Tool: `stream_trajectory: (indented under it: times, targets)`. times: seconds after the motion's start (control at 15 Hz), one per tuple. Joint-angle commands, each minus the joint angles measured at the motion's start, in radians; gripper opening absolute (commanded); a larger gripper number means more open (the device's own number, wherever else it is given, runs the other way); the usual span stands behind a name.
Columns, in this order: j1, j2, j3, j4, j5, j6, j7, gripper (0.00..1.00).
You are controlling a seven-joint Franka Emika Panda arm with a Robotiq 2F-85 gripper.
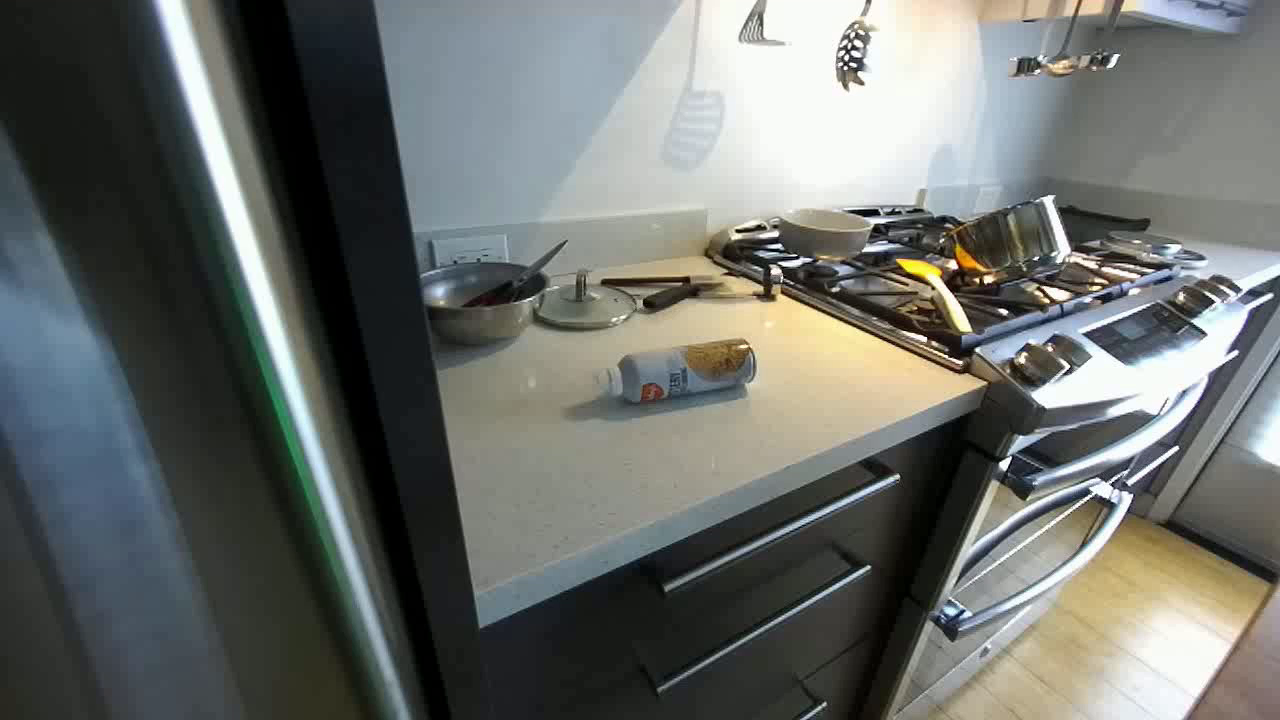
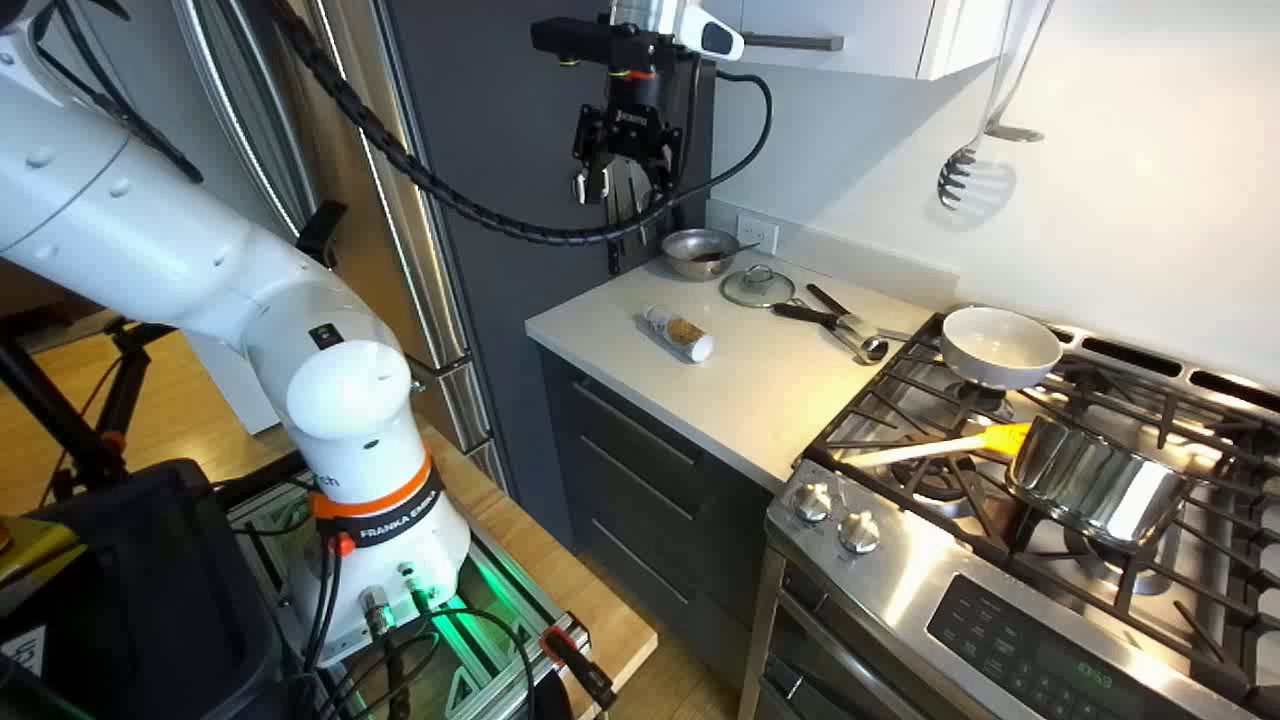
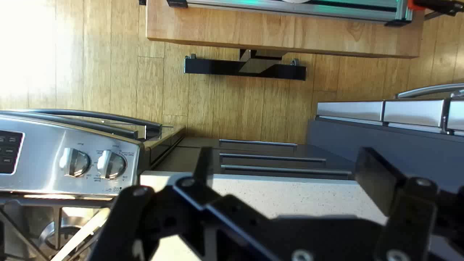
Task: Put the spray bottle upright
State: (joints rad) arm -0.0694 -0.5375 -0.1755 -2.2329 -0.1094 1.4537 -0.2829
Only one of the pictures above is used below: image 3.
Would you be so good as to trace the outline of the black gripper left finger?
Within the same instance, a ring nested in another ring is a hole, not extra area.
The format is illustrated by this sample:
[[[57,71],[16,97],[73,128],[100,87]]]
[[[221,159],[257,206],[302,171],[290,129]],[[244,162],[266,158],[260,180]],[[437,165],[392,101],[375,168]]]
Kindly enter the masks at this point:
[[[256,233],[264,216],[208,186],[211,161],[212,148],[205,146],[195,171],[170,177],[161,191],[124,188],[89,261],[150,261],[169,236],[179,236],[201,261],[272,261]]]

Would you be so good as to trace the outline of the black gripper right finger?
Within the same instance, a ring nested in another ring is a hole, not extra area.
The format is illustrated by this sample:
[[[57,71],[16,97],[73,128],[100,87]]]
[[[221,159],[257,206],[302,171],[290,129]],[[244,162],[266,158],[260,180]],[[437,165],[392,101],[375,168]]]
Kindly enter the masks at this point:
[[[464,255],[463,188],[447,191],[425,177],[406,177],[373,148],[361,148],[354,178],[388,217],[376,261],[447,261]]]

